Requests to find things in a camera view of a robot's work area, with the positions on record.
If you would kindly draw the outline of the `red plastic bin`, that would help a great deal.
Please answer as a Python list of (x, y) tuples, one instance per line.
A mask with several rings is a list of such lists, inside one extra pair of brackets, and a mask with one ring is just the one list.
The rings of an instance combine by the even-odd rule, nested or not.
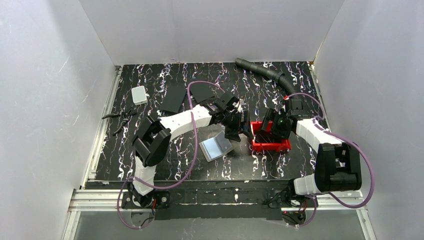
[(253, 138), (249, 140), (251, 149), (257, 153), (259, 152), (288, 152), (292, 149), (291, 143), (288, 139), (276, 139), (272, 134), (272, 125), (270, 121), (267, 124), (266, 130), (262, 131), (261, 121), (251, 121), (250, 128), (253, 133)]

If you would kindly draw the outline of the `grey leather card holder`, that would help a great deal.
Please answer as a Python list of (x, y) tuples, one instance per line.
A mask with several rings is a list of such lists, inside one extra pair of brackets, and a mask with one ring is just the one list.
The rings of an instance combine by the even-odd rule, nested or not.
[(199, 147), (207, 162), (211, 162), (225, 156), (234, 149), (232, 142), (225, 138), (224, 131), (221, 131), (214, 137), (200, 142)]

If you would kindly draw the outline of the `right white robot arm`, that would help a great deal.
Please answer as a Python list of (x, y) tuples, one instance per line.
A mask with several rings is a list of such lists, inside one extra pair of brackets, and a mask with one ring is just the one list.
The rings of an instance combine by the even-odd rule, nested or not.
[(281, 110), (267, 109), (258, 132), (272, 143), (288, 140), (294, 133), (316, 152), (314, 172), (290, 180), (286, 190), (289, 196), (354, 191), (362, 186), (359, 151), (330, 135), (317, 117), (304, 110), (300, 99), (286, 99)]

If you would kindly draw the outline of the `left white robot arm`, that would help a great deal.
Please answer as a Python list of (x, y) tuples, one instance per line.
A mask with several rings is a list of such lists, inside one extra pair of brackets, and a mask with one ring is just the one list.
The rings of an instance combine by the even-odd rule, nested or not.
[(156, 166), (167, 155), (170, 142), (187, 132), (217, 124), (224, 126), (225, 139), (240, 142), (241, 134), (254, 137), (249, 112), (241, 109), (238, 98), (227, 93), (204, 99), (172, 116), (147, 116), (131, 141), (135, 160), (134, 176), (127, 185), (131, 200), (138, 207), (153, 206), (153, 191), (159, 189), (154, 185)]

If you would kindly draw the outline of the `black flat box right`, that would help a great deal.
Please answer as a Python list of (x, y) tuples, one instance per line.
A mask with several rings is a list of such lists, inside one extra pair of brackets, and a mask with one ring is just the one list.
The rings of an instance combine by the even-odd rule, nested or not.
[(211, 90), (210, 84), (204, 82), (192, 84), (189, 88), (189, 91), (193, 99), (198, 104), (215, 96), (214, 92)]

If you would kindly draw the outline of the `black flat box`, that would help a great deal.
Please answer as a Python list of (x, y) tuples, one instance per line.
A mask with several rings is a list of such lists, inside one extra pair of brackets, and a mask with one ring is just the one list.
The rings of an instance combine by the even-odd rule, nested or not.
[(215, 96), (214, 92), (211, 90), (210, 84), (204, 82), (192, 84), (189, 88), (189, 91), (193, 99), (198, 104)]
[(187, 89), (179, 86), (170, 86), (163, 98), (159, 110), (167, 113), (177, 114), (184, 102)]

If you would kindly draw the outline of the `black flat box left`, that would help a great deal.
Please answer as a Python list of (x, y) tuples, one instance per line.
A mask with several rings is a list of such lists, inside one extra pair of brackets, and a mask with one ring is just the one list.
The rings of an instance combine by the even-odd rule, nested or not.
[(159, 110), (167, 113), (177, 114), (184, 102), (187, 89), (179, 86), (170, 86), (163, 98)]

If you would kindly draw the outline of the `white square box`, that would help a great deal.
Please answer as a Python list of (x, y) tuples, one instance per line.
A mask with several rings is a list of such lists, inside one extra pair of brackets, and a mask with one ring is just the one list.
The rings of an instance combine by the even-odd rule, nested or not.
[(131, 96), (133, 104), (136, 106), (146, 104), (148, 101), (148, 95), (144, 86), (133, 87), (131, 89)]

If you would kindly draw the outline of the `black pliers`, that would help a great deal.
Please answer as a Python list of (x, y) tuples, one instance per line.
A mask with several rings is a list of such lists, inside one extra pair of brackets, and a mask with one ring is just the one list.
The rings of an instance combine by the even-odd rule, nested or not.
[(119, 112), (112, 112), (102, 116), (102, 120), (105, 119), (117, 119), (118, 127), (112, 133), (113, 136), (118, 135), (125, 127), (125, 125), (130, 121), (130, 118), (136, 115), (138, 111), (130, 107), (129, 109), (121, 109)]

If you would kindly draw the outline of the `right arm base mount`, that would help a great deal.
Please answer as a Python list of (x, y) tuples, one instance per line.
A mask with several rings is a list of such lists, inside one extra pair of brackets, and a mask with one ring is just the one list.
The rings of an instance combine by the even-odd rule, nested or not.
[(271, 209), (293, 208), (294, 210), (282, 211), (282, 219), (287, 227), (300, 228), (312, 222), (318, 208), (315, 196), (296, 195), (289, 190), (276, 191), (268, 194), (262, 205)]

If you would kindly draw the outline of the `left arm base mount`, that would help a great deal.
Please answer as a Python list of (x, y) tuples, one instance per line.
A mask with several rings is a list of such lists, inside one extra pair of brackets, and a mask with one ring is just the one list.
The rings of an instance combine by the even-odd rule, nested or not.
[(167, 209), (171, 196), (168, 191), (151, 191), (145, 196), (136, 192), (124, 192), (120, 207), (122, 209)]

